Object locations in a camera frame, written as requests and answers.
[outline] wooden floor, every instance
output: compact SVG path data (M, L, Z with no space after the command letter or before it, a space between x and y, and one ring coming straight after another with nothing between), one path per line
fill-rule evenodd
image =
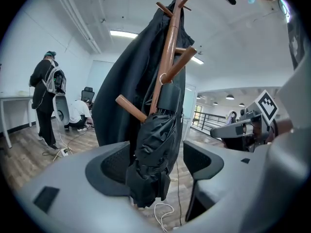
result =
M70 141L69 146L75 152L88 151L95 147L98 147L96 135L93 129L90 129L83 133L78 133L74 130L65 132L63 128L58 130L55 119L52 121L52 125L57 142L56 144L60 148L65 147L60 139L60 135L62 137L62 140L66 144ZM12 142L12 148L8 149L4 137L0 138L0 147L4 147L4 151L0 151L1 167L9 186L13 190L18 190L27 181L42 172L46 166L52 163L54 159L53 156L43 156L42 154L44 152L55 154L55 151L49 148L44 141L39 141L37 139L36 128L34 126L10 134L10 139ZM186 140L194 140L220 147L223 146L220 141L215 140L210 136L207 136L204 133L201 133L191 128L189 130ZM174 208L174 213L163 218L164 226L168 231L172 230L173 227L180 226L178 183L182 224L185 223L185 215L191 197L193 180L183 161L183 144L180 145L177 164L175 164L170 174L171 184L165 201L161 201L160 198L157 198L157 200L151 207L139 209L139 211L142 213L143 217L146 218L146 220L160 228L160 225L155 219L154 205L157 202L167 203L171 205ZM163 214L169 212L170 210L171 208L168 206L158 205L156 207L156 215L160 219Z

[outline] white shirt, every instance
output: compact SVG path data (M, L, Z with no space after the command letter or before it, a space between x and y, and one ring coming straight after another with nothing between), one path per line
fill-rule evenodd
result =
M70 115L69 119L70 123L79 122L81 119L81 115L84 115L85 117L91 117L88 106L81 100L76 100L75 102L72 103L72 105L69 108L69 115Z

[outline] black metal railing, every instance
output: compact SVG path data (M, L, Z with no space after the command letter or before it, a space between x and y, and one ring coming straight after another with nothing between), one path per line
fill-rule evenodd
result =
M202 132L208 133L213 128L226 125L227 119L224 116L218 116L195 111L192 120L192 126Z

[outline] window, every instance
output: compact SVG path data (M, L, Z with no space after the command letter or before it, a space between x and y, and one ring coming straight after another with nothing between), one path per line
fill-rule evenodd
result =
M202 112L202 106L196 105L194 109L192 125L199 126L201 112Z

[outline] coat rack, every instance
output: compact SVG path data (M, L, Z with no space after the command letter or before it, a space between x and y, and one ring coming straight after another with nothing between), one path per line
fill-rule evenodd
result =
M176 40L180 21L180 12L182 8L190 10L185 6L188 0L176 0L173 12L166 8L162 3L157 2L157 6L171 18L169 30L166 36L166 41L161 57L160 67L157 74L157 80L155 84L154 94L152 97L152 103L149 114L156 112L156 105L159 98L161 86L164 83L169 83L180 72L180 70L190 61L190 59L197 53L197 51L189 46L187 49L177 48ZM177 62L173 65L175 53L181 53ZM116 102L123 107L126 111L136 117L140 122L144 122L147 116L136 108L130 101L128 101L123 95L119 95L116 98Z

